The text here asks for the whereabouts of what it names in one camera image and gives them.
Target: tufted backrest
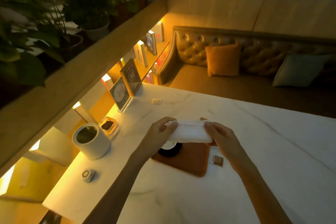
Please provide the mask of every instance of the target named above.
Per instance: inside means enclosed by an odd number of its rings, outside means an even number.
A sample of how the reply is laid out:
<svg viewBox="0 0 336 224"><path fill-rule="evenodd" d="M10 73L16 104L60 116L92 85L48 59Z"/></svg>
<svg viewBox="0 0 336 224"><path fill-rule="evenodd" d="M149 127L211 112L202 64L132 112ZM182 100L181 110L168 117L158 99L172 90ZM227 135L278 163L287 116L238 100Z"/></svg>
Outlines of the tufted backrest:
<svg viewBox="0 0 336 224"><path fill-rule="evenodd" d="M241 71L264 76L275 75L290 53L336 54L336 40L332 39L176 26L174 33L179 58L185 64L207 66L205 46L241 44ZM323 81L336 81L335 57L320 73Z"/></svg>

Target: person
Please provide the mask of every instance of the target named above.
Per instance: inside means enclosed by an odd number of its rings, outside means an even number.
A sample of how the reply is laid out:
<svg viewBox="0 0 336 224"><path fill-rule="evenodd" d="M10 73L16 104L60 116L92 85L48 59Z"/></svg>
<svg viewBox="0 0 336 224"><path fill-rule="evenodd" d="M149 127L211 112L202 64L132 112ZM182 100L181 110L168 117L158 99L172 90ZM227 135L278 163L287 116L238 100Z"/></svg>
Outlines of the person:
<svg viewBox="0 0 336 224"><path fill-rule="evenodd" d="M112 186L85 219L85 224L117 223L120 212L145 162L152 157L175 131L178 124L164 117L153 123L137 149L129 157ZM240 176L261 224L291 224L281 205L261 177L257 167L240 145L234 132L222 124L206 122L205 130L213 138L209 146L217 146Z"/></svg>

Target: orange pillow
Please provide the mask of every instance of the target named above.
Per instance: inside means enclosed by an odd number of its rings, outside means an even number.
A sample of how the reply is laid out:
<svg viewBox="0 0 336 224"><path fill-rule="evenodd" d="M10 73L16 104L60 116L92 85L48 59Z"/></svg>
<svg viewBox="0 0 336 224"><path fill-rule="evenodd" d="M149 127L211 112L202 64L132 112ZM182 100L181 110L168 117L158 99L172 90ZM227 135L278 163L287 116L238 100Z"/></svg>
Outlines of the orange pillow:
<svg viewBox="0 0 336 224"><path fill-rule="evenodd" d="M208 76L239 75L239 55L241 48L240 44L206 46Z"/></svg>

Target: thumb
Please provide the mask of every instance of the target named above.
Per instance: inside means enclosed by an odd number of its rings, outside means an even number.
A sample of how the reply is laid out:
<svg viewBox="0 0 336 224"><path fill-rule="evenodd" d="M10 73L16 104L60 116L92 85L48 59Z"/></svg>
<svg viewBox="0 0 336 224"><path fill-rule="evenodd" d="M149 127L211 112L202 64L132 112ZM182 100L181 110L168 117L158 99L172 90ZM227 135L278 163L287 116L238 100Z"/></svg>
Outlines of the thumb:
<svg viewBox="0 0 336 224"><path fill-rule="evenodd" d="M163 133L165 133L167 136L170 136L172 133L174 133L178 125L179 124L176 121L174 121L172 124L167 126L167 128L165 129Z"/></svg>
<svg viewBox="0 0 336 224"><path fill-rule="evenodd" d="M219 138L221 136L220 133L218 133L217 129L210 122L205 122L204 128L206 132L209 134L209 136L211 136L214 139Z"/></svg>

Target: sofa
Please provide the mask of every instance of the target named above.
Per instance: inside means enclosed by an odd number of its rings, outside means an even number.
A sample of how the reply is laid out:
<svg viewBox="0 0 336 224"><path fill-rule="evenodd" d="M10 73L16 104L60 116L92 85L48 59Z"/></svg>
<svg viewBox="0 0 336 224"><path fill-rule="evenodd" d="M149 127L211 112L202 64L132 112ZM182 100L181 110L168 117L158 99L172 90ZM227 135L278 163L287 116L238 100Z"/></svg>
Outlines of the sofa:
<svg viewBox="0 0 336 224"><path fill-rule="evenodd" d="M205 46L241 44L239 76L208 77ZM274 87L291 54L331 54L309 87ZM175 26L159 85L336 118L336 40Z"/></svg>

